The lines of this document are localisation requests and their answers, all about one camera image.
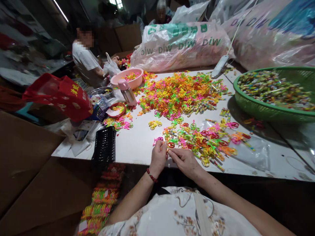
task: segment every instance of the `green basket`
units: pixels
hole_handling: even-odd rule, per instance
[[[286,78],[287,81],[299,83],[305,90],[312,92],[311,102],[315,103],[315,68],[313,67],[273,67],[248,71],[258,72],[262,70],[272,71],[279,74],[279,78]],[[263,121],[274,121],[284,123],[311,123],[315,122],[315,112],[300,111],[288,108],[277,107],[258,101],[244,94],[238,87],[238,77],[233,85],[235,89],[235,99],[242,110],[255,118]]]

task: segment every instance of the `white floral clothing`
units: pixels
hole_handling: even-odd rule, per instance
[[[201,235],[194,194],[184,187],[164,188],[170,194],[152,200],[124,222],[106,226],[99,236]],[[260,233],[240,213],[202,196],[213,236],[255,236]]]

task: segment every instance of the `floor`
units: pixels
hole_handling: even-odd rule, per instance
[[[138,182],[146,168],[147,166],[142,165],[126,166],[120,199]],[[223,173],[212,173],[212,175],[243,198],[266,211],[296,235],[315,235],[315,228],[312,225],[315,210],[315,183]],[[151,197],[157,189],[166,186],[196,187],[202,194],[207,195],[176,168],[164,169],[159,182],[153,188]]]

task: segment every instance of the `pink thermos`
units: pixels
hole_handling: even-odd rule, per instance
[[[125,80],[125,79],[119,80],[118,86],[119,86],[121,93],[124,96],[128,106],[137,105],[137,100],[135,98],[134,92],[131,90],[127,80]]]

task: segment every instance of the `black basket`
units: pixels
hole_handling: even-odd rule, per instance
[[[115,137],[116,131],[113,126],[96,132],[92,165],[99,175],[106,170],[109,163],[115,162]]]

